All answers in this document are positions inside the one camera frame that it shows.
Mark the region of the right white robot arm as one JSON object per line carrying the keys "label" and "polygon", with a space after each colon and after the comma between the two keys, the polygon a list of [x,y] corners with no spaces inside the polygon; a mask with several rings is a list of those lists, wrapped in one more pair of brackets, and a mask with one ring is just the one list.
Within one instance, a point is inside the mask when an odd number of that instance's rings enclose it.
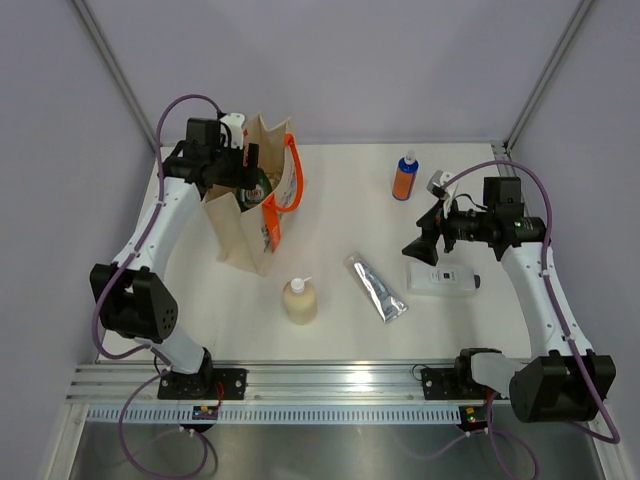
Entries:
{"label": "right white robot arm", "polygon": [[451,178],[438,171],[430,179],[437,201],[416,223],[420,236],[402,252],[434,267],[439,242],[445,252],[459,241],[491,248],[516,292],[532,357],[520,362],[494,348],[463,349],[450,368],[422,369],[425,398],[479,400],[497,392],[525,423],[593,420],[616,367],[610,356],[594,352],[571,313],[544,244],[546,225],[526,215],[519,178],[485,178],[482,208],[467,211],[458,207]]}

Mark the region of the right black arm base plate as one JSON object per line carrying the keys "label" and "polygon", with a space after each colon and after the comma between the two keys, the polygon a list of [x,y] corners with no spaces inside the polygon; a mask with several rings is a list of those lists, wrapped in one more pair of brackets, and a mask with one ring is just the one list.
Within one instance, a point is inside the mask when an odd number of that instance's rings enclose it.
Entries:
{"label": "right black arm base plate", "polygon": [[473,382],[454,368],[420,370],[425,400],[481,400],[487,396],[486,388]]}

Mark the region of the canvas bag orange handles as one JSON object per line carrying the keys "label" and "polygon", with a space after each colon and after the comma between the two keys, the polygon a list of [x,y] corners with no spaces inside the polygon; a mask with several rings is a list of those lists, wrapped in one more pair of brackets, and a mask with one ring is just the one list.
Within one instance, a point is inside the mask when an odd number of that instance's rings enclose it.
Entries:
{"label": "canvas bag orange handles", "polygon": [[204,210],[220,244],[218,259],[265,276],[303,199],[305,176],[290,119],[268,128],[258,114],[243,133],[259,146],[258,166],[267,185],[254,190],[263,198],[242,201],[239,189],[214,186],[205,194]]}

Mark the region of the cream pump bottle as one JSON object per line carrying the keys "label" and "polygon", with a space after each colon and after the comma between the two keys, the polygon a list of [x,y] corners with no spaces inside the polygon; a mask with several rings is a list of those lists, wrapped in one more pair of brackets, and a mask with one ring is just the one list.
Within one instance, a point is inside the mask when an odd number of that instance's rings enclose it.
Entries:
{"label": "cream pump bottle", "polygon": [[306,325],[315,319],[318,298],[311,277],[296,277],[290,280],[283,289],[282,300],[293,323]]}

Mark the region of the silver tube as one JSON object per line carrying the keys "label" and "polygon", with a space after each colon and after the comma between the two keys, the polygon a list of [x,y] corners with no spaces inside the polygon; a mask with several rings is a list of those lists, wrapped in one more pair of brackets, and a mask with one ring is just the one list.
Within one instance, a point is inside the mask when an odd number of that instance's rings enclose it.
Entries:
{"label": "silver tube", "polygon": [[408,311],[408,305],[360,253],[348,255],[345,265],[384,324]]}

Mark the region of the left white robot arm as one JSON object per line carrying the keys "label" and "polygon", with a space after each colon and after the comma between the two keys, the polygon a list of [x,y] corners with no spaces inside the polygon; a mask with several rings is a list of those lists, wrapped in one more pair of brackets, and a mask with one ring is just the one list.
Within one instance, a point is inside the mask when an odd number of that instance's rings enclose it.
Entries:
{"label": "left white robot arm", "polygon": [[179,306],[164,276],[187,220],[207,191],[257,182],[259,148],[246,143],[245,122],[240,113],[189,119],[185,139],[160,159],[158,187],[141,224],[110,263],[90,272],[96,320],[134,341],[135,352],[149,350],[167,365],[160,377],[161,399],[212,399],[223,389],[210,352],[179,326]]}

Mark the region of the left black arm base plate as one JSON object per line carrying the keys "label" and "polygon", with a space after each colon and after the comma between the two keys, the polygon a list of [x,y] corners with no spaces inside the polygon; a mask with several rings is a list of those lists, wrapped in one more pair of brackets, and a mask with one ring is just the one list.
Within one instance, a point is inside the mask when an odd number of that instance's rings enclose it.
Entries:
{"label": "left black arm base plate", "polygon": [[205,373],[169,373],[160,381],[160,400],[243,400],[248,371],[242,368],[213,368]]}

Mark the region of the white rectangular lotion bottle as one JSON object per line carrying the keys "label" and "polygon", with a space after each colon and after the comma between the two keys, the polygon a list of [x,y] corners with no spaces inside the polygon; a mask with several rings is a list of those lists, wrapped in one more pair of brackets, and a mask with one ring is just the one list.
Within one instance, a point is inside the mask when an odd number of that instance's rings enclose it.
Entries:
{"label": "white rectangular lotion bottle", "polygon": [[468,297],[481,286],[481,277],[469,266],[410,262],[406,269],[411,294],[434,297]]}

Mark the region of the orange blue spray bottle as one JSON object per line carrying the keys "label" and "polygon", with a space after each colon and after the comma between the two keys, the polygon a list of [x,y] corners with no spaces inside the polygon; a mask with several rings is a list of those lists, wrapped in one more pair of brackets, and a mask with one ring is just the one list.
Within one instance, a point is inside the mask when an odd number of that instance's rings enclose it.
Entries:
{"label": "orange blue spray bottle", "polygon": [[417,177],[419,162],[414,150],[408,150],[397,163],[392,196],[399,201],[410,198]]}

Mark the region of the green dish soap bottle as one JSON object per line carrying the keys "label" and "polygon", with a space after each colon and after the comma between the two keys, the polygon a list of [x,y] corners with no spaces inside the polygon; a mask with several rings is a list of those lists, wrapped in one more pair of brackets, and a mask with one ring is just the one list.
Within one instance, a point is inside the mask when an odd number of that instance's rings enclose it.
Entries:
{"label": "green dish soap bottle", "polygon": [[273,191],[269,176],[260,169],[258,182],[252,189],[237,189],[236,200],[242,212],[259,206]]}

